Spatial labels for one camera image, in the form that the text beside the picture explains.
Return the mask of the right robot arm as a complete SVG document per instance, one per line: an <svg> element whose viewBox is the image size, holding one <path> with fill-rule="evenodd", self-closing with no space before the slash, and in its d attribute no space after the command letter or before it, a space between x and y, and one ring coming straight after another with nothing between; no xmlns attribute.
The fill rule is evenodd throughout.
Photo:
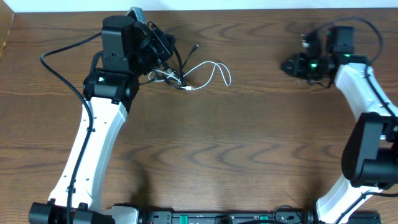
<svg viewBox="0 0 398 224"><path fill-rule="evenodd" d="M281 63L288 76L316 85L329 79L344 95L356 120L341 157L342 174L303 217L304 223L370 223L353 213L372 196L394 198L397 184L397 106L378 84L371 61L354 52L354 28L329 28L326 45L318 31L303 36L305 53Z"/></svg>

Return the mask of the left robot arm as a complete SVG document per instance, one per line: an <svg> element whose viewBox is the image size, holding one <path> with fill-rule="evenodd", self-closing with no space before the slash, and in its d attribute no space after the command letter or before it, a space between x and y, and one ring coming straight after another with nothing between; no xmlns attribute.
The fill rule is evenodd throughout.
<svg viewBox="0 0 398 224"><path fill-rule="evenodd" d="M46 203L33 203L30 223L144 223L125 203L101 208L103 181L114 142L139 90L139 77L173 54L175 39L146 23L134 7L109 16L100 32L103 48L93 57L83 91L80 126L62 176Z"/></svg>

